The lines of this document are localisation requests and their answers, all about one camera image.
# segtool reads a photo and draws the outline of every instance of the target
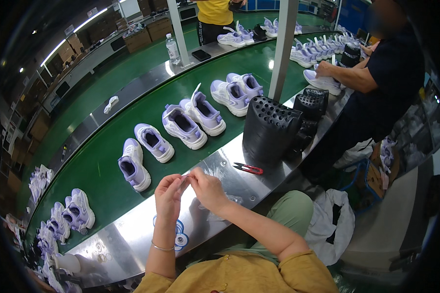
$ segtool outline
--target fluorescent light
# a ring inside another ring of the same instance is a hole
[[[52,50],[52,52],[44,59],[44,61],[41,63],[41,67],[44,65],[45,62],[47,62],[47,60],[49,60],[49,58],[52,56],[52,54],[55,53],[55,51],[57,51],[57,49],[59,49],[60,46],[62,46],[62,44],[65,42],[65,39],[62,40],[62,42],[60,42],[60,44],[57,45],[57,47],[55,47],[54,50]]]
[[[81,29],[84,25],[86,25],[88,22],[90,22],[93,18],[95,18],[96,16],[102,14],[103,12],[105,12],[107,10],[107,8],[101,10],[100,12],[96,13],[95,15],[93,15],[91,18],[89,18],[87,21],[85,21],[84,23],[82,23],[82,25],[80,25],[79,27],[77,27],[74,30],[74,33],[77,32],[79,29]]]

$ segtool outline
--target silver bangle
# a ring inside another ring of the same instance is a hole
[[[158,246],[155,245],[155,243],[153,243],[153,239],[152,239],[152,245],[153,245],[154,248],[159,249],[159,250],[163,250],[163,251],[171,251],[171,250],[175,249],[174,246],[173,246],[173,248],[170,248],[170,249],[163,249],[161,247],[158,247]]]

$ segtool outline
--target person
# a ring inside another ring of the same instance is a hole
[[[242,1],[241,6],[244,6],[247,0],[231,1],[235,3]],[[233,12],[229,10],[229,0],[197,0],[196,3],[199,8],[197,15],[199,46],[216,42],[218,35],[229,33],[229,30],[223,28],[224,26],[235,29]]]
[[[181,178],[180,174],[166,176],[155,189],[157,220],[145,276],[135,293],[338,292],[329,270],[303,238],[313,214],[308,196],[288,192],[264,217],[230,201],[220,180],[199,167],[188,175],[199,201],[258,242],[250,249],[234,247],[218,252],[176,277],[176,220],[185,189],[180,188]]]
[[[424,82],[424,57],[405,12],[393,0],[376,0],[365,14],[369,33],[381,39],[371,56],[353,68],[321,62],[316,76],[331,76],[355,90],[329,132],[300,165],[317,183],[347,149],[391,133]]]

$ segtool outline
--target black smartphone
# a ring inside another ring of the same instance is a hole
[[[199,61],[205,61],[207,59],[210,59],[212,56],[208,53],[206,53],[204,50],[197,50],[192,52],[192,55]]]

